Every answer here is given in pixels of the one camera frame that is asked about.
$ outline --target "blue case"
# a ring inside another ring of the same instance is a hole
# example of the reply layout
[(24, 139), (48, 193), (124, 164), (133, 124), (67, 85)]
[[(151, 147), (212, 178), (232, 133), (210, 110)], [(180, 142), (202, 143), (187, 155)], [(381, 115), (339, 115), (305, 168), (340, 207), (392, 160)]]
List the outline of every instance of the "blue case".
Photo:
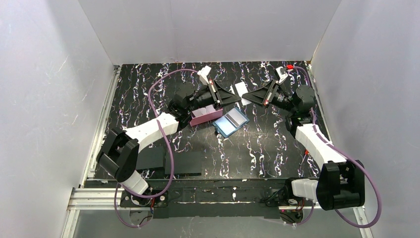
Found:
[(228, 138), (248, 122), (249, 119), (243, 112), (239, 108), (234, 107), (224, 116), (213, 122), (213, 125), (218, 133), (222, 134), (224, 138)]

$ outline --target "pink box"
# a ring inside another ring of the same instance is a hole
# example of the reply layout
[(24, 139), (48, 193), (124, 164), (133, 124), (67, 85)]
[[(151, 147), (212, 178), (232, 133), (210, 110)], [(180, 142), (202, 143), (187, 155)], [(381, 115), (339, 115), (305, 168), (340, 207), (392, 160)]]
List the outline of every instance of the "pink box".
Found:
[(190, 121), (190, 125), (198, 125), (209, 120), (214, 120), (223, 116), (223, 109), (216, 110), (213, 105), (209, 105), (205, 108), (198, 108), (192, 111), (193, 119)]

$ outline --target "white wall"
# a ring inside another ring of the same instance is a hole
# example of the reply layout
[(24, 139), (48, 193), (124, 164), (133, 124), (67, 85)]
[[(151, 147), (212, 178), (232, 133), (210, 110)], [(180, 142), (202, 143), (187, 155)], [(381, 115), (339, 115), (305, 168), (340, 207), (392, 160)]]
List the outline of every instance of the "white wall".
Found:
[(114, 64), (310, 60), (340, 1), (79, 0)]
[(0, 237), (59, 237), (113, 66), (77, 0), (0, 1)]
[[(420, 233), (419, 16), (416, 0), (342, 1), (313, 59), (334, 144), (364, 163), (382, 194), (379, 238)], [(372, 219), (371, 189), (366, 208)]]

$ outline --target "black marble tabletop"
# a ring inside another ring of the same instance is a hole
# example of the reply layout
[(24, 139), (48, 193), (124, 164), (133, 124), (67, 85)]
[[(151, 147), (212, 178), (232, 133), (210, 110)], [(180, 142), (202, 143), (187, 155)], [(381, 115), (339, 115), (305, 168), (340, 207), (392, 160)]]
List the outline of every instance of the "black marble tabletop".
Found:
[[(150, 86), (165, 74), (181, 68), (200, 70), (209, 65), (210, 78), (229, 90), (230, 86), (245, 82), (249, 91), (275, 79), (275, 68), (293, 64), (306, 68), (303, 61), (263, 62), (208, 62), (208, 63), (165, 63), (124, 64), (115, 90), (106, 132), (110, 128), (130, 128), (155, 118), (147, 101)], [(309, 85), (309, 79), (300, 71), (289, 72), (285, 86), (292, 93), (299, 85)], [(165, 79), (153, 94), (155, 107), (162, 112), (174, 95), (177, 85), (192, 82), (202, 86), (192, 72), (180, 72)], [(234, 105), (223, 108), (226, 113)], [(175, 153), (196, 151), (202, 153), (202, 175), (190, 179), (250, 179), (317, 177), (319, 168), (304, 147), (286, 130), (285, 110), (270, 106), (263, 108), (255, 104), (239, 105), (250, 122), (228, 138), (215, 135), (210, 122), (187, 126), (170, 136), (171, 148)], [(315, 109), (318, 125), (325, 133), (325, 126), (318, 108)], [(164, 146), (159, 140), (152, 146)], [(143, 171), (150, 179), (167, 178), (159, 170)], [(112, 179), (97, 165), (95, 179)]]

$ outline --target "wall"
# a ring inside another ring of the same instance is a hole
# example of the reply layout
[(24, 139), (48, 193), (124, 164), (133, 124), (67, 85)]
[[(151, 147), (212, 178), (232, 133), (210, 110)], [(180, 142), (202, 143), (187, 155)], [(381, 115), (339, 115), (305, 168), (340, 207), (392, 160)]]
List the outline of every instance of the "wall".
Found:
[(114, 64), (311, 60), (340, 1), (79, 0)]
[[(375, 237), (420, 233), (419, 15), (415, 0), (342, 1), (313, 59), (334, 144), (364, 163), (382, 194)], [(366, 212), (376, 213), (371, 189)]]
[(59, 237), (113, 66), (77, 0), (0, 1), (0, 237)]

